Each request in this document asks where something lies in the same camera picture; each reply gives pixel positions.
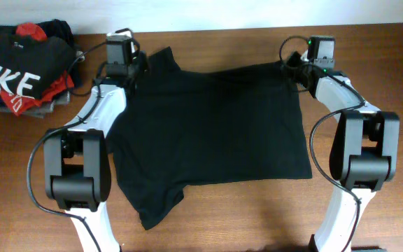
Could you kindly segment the black Sydrogen t-shirt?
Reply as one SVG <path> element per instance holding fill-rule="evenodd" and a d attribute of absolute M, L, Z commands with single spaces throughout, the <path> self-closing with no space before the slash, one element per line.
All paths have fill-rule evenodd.
<path fill-rule="evenodd" d="M 107 136 L 143 228 L 158 225 L 186 186 L 312 177 L 299 96 L 280 62 L 197 73 L 171 48 L 149 62 Z"/>

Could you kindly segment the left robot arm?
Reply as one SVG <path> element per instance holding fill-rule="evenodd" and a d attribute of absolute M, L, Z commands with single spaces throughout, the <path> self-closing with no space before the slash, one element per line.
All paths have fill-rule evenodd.
<path fill-rule="evenodd" d="M 36 145 L 44 152 L 45 193 L 58 206 L 42 211 L 71 219 L 84 251 L 121 249 L 106 205 L 111 191 L 106 137 L 148 68 L 131 30 L 107 34 L 103 45 L 106 61 L 82 109 L 65 126 L 48 130 Z"/>

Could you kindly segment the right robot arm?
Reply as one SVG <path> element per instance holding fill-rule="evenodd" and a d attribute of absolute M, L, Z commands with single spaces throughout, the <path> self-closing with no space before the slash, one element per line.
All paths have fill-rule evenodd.
<path fill-rule="evenodd" d="M 341 71 L 334 70 L 335 40 L 331 36 L 301 36 L 307 49 L 282 59 L 282 69 L 329 113 L 309 135 L 309 152 L 316 169 L 334 187 L 325 218 L 311 235 L 309 251 L 351 251 L 362 215 L 396 172 L 400 118 L 368 102 Z M 314 136 L 329 118 L 337 129 L 326 172 L 317 161 Z"/>

